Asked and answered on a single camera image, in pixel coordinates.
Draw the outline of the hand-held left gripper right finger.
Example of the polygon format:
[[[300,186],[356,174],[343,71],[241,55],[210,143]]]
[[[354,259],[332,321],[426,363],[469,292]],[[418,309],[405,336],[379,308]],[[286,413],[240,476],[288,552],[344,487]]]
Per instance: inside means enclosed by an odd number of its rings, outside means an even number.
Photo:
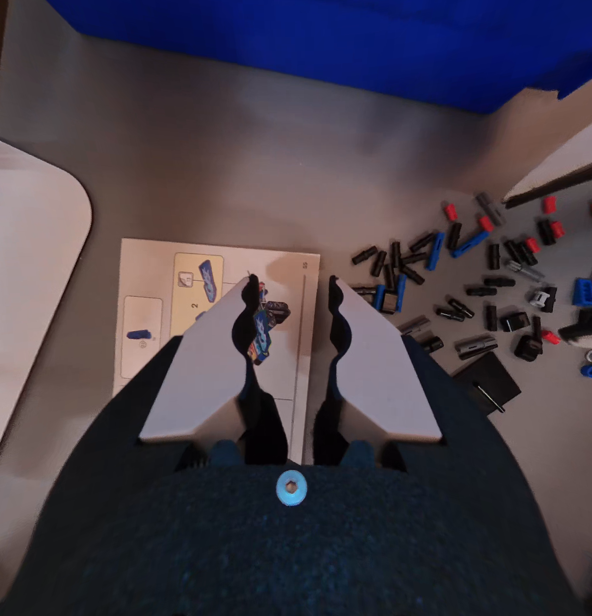
[[[328,310],[335,355],[314,420],[314,464],[339,465],[354,441],[369,444],[376,463],[391,443],[442,442],[399,330],[335,275]]]

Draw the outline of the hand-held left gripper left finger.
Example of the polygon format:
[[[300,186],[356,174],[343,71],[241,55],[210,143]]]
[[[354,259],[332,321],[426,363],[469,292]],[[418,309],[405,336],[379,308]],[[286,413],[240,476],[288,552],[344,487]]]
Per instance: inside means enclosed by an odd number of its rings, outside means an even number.
[[[229,441],[240,443],[247,464],[287,462],[276,402],[248,355],[259,304],[259,280],[251,274],[184,332],[139,434],[143,443],[186,441],[208,454]]]

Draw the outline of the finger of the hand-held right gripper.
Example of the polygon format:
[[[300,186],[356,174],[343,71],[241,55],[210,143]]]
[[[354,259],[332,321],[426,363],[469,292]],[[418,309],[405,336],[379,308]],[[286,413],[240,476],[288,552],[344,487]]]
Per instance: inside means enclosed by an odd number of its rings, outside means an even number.
[[[554,150],[503,197],[506,209],[592,180],[592,123]]]
[[[577,322],[560,328],[558,335],[572,346],[592,349],[592,308],[581,309]]]

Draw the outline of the lego instruction booklet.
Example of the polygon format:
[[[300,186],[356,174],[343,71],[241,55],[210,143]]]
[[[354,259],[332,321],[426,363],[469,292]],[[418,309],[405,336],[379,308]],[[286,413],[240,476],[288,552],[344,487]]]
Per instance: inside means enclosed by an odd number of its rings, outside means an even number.
[[[112,395],[253,273],[273,316],[257,325],[250,357],[276,401],[288,457],[302,463],[320,265],[315,253],[122,239]]]

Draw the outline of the lego pieces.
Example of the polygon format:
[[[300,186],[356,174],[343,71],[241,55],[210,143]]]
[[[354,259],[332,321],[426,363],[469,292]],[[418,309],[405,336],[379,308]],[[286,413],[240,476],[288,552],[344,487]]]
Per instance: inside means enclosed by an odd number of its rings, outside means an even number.
[[[368,285],[350,287],[376,311],[386,315],[402,312],[409,284],[422,286],[426,278],[439,268],[442,254],[447,252],[450,270],[443,279],[457,285],[459,259],[479,254],[482,276],[461,286],[471,299],[481,298],[482,312],[477,313],[454,295],[445,295],[434,306],[440,319],[463,323],[478,322],[485,329],[481,335],[455,343],[457,357],[473,362],[488,352],[499,349],[500,335],[518,335],[513,356],[527,363],[535,362],[546,344],[570,345],[558,335],[560,328],[577,322],[581,309],[592,308],[592,201],[588,206],[565,208],[559,212],[554,195],[542,198],[529,233],[513,237],[496,235],[500,214],[480,194],[477,200],[485,213],[477,219],[478,228],[461,237],[461,220],[454,204],[444,207],[450,222],[448,232],[429,232],[412,243],[406,252],[400,242],[392,242],[389,251],[371,246],[353,257],[353,265],[373,259]],[[422,262],[427,277],[414,269]],[[592,379],[592,349],[585,351],[580,373]]]

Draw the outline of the black flat lego panel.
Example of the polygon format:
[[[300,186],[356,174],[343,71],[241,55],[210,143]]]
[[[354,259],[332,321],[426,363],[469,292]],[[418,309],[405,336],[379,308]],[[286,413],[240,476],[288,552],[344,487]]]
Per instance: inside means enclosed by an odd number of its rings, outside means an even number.
[[[484,415],[504,413],[505,406],[521,389],[493,352],[488,352],[459,370],[453,380]]]

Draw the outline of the blue plastic bin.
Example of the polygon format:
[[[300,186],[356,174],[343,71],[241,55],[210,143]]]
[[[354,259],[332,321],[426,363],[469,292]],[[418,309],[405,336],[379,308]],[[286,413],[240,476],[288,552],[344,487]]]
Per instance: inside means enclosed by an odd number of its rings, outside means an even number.
[[[592,1],[49,1],[77,32],[477,114],[592,79]]]

